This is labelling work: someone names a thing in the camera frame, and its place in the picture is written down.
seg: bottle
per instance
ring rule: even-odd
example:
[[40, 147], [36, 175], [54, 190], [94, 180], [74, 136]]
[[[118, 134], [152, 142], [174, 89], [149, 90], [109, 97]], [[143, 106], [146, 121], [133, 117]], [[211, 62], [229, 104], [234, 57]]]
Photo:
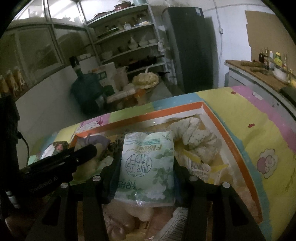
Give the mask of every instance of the bottle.
[[1, 97], [10, 95], [8, 85], [2, 75], [0, 75], [0, 94]]
[[[272, 60], [274, 59], [274, 54], [272, 51], [270, 51], [269, 53], [269, 59], [272, 59]], [[269, 61], [269, 70], [274, 70], [274, 63], [271, 61]]]
[[276, 65], [281, 67], [282, 61], [281, 61], [281, 54], [279, 52], [276, 52], [276, 56], [274, 57], [274, 62]]
[[269, 51], [268, 51], [268, 48], [264, 48], [264, 66], [265, 66], [266, 69], [269, 68], [268, 57], [269, 57]]
[[284, 70], [288, 71], [288, 56], [285, 53], [284, 53], [282, 67]]
[[16, 97], [19, 94], [20, 89], [15, 81], [15, 78], [13, 77], [11, 70], [7, 70], [6, 72], [6, 83], [10, 89], [12, 96]]
[[81, 111], [87, 117], [96, 117], [103, 114], [105, 99], [102, 98], [103, 88], [98, 75], [94, 73], [83, 74], [76, 56], [70, 57], [69, 60], [77, 74], [77, 79], [71, 86], [71, 93], [80, 105]]
[[13, 76], [15, 78], [16, 83], [18, 84], [20, 91], [27, 90], [28, 85], [25, 82], [24, 78], [22, 77], [22, 73], [18, 66], [13, 68]]
[[264, 53], [263, 50], [260, 50], [258, 61], [264, 64]]

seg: white wall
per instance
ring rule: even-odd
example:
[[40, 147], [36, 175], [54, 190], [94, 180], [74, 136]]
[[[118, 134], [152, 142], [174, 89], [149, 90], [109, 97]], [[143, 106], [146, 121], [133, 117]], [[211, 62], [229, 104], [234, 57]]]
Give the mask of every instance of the white wall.
[[[80, 61], [83, 73], [96, 68], [95, 57]], [[72, 95], [70, 87], [77, 79], [71, 66], [56, 72], [16, 101], [20, 114], [18, 129], [27, 140], [30, 149], [43, 136], [86, 120]], [[22, 140], [17, 145], [20, 168], [24, 167], [27, 149]]]
[[[224, 76], [228, 72], [228, 67], [224, 65], [225, 60], [249, 60], [251, 61], [251, 47], [249, 46], [247, 35], [247, 19], [245, 11], [260, 11], [274, 14], [260, 0], [215, 0], [218, 15], [223, 29], [222, 34], [222, 57], [220, 69], [217, 72], [218, 57], [221, 52], [221, 38], [218, 32], [218, 19], [213, 0], [175, 0], [180, 6], [201, 7], [208, 23], [213, 23], [213, 72], [214, 88], [224, 87]], [[148, 0], [154, 6], [153, 13], [158, 18], [161, 11], [156, 10], [156, 6], [165, 7], [164, 0]]]

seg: wooden board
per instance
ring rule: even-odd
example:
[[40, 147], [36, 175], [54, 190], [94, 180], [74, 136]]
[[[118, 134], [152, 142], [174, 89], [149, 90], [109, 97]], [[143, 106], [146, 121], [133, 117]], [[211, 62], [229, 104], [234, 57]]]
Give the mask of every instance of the wooden board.
[[252, 72], [250, 70], [251, 67], [241, 66], [242, 61], [226, 60], [225, 62], [247, 72], [248, 74], [250, 74], [254, 77], [256, 77], [257, 79], [259, 79], [262, 82], [264, 82], [265, 84], [267, 84], [270, 88], [274, 89], [276, 92], [280, 92], [281, 88], [286, 87], [286, 85], [284, 83], [277, 80], [273, 75], [264, 75], [260, 72]]

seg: white bowl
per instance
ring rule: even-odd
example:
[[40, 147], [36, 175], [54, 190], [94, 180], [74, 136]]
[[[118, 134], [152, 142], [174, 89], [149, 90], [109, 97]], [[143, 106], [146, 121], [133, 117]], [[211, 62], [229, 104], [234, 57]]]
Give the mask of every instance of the white bowl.
[[110, 59], [112, 57], [112, 55], [113, 55], [112, 51], [104, 52], [101, 54], [101, 56], [104, 60]]
[[138, 44], [130, 44], [128, 47], [129, 47], [130, 49], [135, 49], [135, 48], [138, 47]]
[[274, 71], [272, 72], [274, 74], [274, 76], [282, 81], [282, 82], [285, 82], [285, 83], [288, 83], [289, 80], [287, 78], [287, 74], [281, 70], [279, 70], [278, 68], [274, 68]]
[[143, 42], [139, 42], [139, 45], [141, 47], [146, 46], [147, 44], [148, 44], [148, 41], [147, 40], [146, 41], [143, 41]]
[[156, 44], [157, 43], [157, 39], [150, 39], [148, 40], [150, 44]]

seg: black refrigerator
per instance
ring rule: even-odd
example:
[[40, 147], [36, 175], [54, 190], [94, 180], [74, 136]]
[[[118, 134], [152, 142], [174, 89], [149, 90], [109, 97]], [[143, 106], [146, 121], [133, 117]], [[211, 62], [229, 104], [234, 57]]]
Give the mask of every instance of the black refrigerator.
[[169, 7], [162, 14], [177, 84], [184, 93], [213, 88], [210, 31], [201, 8]]

